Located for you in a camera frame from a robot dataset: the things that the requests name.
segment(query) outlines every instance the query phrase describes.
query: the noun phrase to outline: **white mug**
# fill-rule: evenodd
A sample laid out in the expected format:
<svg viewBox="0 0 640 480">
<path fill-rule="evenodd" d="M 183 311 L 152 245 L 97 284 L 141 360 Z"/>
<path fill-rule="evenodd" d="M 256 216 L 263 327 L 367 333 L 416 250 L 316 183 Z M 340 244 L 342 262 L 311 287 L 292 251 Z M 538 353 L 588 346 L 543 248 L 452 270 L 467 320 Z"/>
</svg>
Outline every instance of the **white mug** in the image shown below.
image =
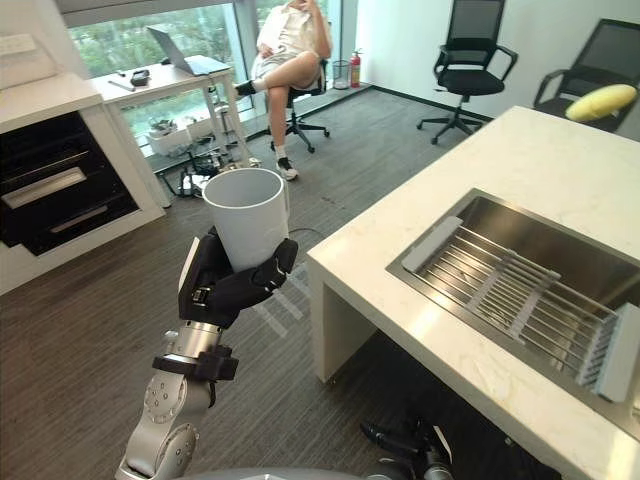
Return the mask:
<svg viewBox="0 0 640 480">
<path fill-rule="evenodd" d="M 260 265 L 289 237 L 289 199 L 280 175 L 240 168 L 216 175 L 202 197 L 234 272 Z"/>
</svg>

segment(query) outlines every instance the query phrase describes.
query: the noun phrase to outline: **floor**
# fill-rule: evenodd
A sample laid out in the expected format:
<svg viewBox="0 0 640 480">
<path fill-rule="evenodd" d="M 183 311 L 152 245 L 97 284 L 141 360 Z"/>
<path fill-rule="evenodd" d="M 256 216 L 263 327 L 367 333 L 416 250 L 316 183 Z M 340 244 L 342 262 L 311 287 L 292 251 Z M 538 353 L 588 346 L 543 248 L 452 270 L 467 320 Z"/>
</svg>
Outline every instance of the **floor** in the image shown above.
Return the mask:
<svg viewBox="0 0 640 480">
<path fill-rule="evenodd" d="M 314 112 L 330 105 L 338 104 L 347 98 L 351 98 L 353 95 L 357 95 L 363 91 L 371 88 L 368 84 L 361 84 L 359 88 L 348 88 L 346 90 L 338 90 L 331 88 L 322 95 L 305 96 L 301 97 L 295 102 L 296 111 L 299 116 L 305 116 L 307 112 Z M 256 102 L 264 101 L 263 97 L 255 99 Z M 242 126 L 245 131 L 245 135 L 249 138 L 254 138 L 264 132 L 268 126 L 267 115 L 257 115 L 253 118 L 246 119 L 242 122 Z M 208 149 L 209 144 L 205 144 L 203 147 L 194 145 L 192 152 L 199 153 L 199 151 Z M 170 170 L 172 167 L 188 161 L 189 156 L 186 153 L 181 153 L 175 156 L 157 155 L 151 153 L 146 160 L 149 162 L 151 169 L 154 173 L 162 173 Z"/>
<path fill-rule="evenodd" d="M 288 140 L 300 171 L 290 184 L 300 284 L 309 248 L 464 139 L 449 132 L 432 146 L 432 129 L 416 130 L 417 119 L 442 113 L 368 91 L 309 117 L 331 130 L 329 139 L 311 134 L 315 154 Z M 260 137 L 250 148 L 274 168 L 268 143 Z M 0 298 L 1 478 L 113 478 L 163 333 L 179 326 L 185 255 L 209 227 L 201 199 L 174 198 L 166 217 Z M 362 475 L 384 452 L 359 423 L 400 426 L 415 403 L 453 439 L 457 480 L 557 478 L 380 333 L 322 384 L 313 374 L 304 287 L 285 287 L 296 305 L 289 314 L 272 310 L 265 321 L 245 310 L 225 333 L 240 366 L 233 382 L 218 385 L 190 473 L 304 466 Z"/>
</svg>

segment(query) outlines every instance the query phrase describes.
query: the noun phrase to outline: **yellow object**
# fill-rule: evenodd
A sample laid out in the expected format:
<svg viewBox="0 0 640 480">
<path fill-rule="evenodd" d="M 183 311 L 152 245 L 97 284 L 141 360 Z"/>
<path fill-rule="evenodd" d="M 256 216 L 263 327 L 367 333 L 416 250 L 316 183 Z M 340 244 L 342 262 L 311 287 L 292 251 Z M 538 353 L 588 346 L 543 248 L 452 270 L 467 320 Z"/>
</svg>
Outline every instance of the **yellow object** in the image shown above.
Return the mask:
<svg viewBox="0 0 640 480">
<path fill-rule="evenodd" d="M 631 103 L 637 93 L 631 85 L 602 87 L 573 102 L 564 114 L 575 122 L 597 120 Z"/>
</svg>

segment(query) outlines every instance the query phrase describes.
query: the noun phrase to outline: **black shoe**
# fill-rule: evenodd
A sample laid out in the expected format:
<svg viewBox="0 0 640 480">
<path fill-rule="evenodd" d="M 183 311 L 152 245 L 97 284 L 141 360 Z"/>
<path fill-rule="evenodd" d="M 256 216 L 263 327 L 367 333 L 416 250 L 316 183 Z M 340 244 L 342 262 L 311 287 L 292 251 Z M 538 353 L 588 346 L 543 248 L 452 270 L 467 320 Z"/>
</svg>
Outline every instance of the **black shoe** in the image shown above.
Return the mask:
<svg viewBox="0 0 640 480">
<path fill-rule="evenodd" d="M 253 88 L 253 82 L 251 80 L 235 85 L 236 94 L 238 97 L 246 97 L 247 95 L 253 95 L 256 93 L 256 89 Z"/>
<path fill-rule="evenodd" d="M 288 182 L 298 178 L 298 171 L 295 168 L 293 168 L 293 166 L 291 165 L 291 162 L 289 162 L 289 159 L 287 157 L 278 159 L 278 170 L 282 172 L 282 176 Z"/>
</svg>

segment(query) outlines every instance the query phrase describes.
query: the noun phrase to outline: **dish drying rack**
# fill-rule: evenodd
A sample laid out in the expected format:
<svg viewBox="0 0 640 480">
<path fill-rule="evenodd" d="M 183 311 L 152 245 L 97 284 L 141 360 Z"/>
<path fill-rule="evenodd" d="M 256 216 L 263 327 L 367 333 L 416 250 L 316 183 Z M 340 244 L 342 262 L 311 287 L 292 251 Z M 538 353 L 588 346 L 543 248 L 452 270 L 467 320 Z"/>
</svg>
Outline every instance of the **dish drying rack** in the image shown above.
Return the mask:
<svg viewBox="0 0 640 480">
<path fill-rule="evenodd" d="M 608 400 L 625 400 L 640 348 L 640 309 L 611 310 L 448 217 L 403 260 L 422 282 Z"/>
</svg>

